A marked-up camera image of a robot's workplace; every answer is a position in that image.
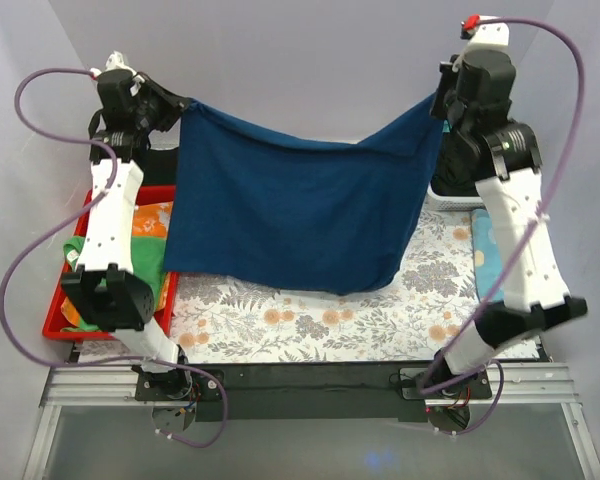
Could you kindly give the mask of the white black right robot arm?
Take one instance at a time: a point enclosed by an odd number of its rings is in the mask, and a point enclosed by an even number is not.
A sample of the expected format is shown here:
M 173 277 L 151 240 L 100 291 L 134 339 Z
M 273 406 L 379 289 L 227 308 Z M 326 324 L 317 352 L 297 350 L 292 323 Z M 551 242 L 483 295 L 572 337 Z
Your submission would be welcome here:
M 478 49 L 440 67 L 431 114 L 446 120 L 469 164 L 492 221 L 505 279 L 500 301 L 487 302 L 440 350 L 426 386 L 455 397 L 469 375 L 511 345 L 581 318 L 585 299 L 573 296 L 557 266 L 540 213 L 541 157 L 530 126 L 509 116 L 516 69 L 503 51 Z

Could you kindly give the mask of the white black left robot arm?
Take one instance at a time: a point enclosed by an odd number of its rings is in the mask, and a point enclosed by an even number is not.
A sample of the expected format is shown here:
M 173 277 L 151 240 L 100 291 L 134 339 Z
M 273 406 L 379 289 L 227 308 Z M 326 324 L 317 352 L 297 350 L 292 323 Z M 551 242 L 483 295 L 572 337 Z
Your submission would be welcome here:
M 150 133 L 170 129 L 189 102 L 129 67 L 110 67 L 95 79 L 104 126 L 89 133 L 93 204 L 75 269 L 61 286 L 83 320 L 120 340 L 143 371 L 160 374 L 160 390 L 180 400 L 193 377 L 175 365 L 180 349 L 154 318 L 151 287 L 134 272 L 132 226 L 144 178 L 136 161 Z

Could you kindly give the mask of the dark blue t shirt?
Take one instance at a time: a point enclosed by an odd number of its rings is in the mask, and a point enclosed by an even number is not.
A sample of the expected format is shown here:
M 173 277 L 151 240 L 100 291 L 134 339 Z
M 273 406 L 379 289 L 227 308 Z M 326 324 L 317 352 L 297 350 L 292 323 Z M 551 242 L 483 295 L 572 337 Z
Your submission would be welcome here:
M 430 108 L 424 99 L 341 143 L 192 103 L 181 119 L 165 268 L 338 295 L 388 285 L 436 166 L 443 125 Z

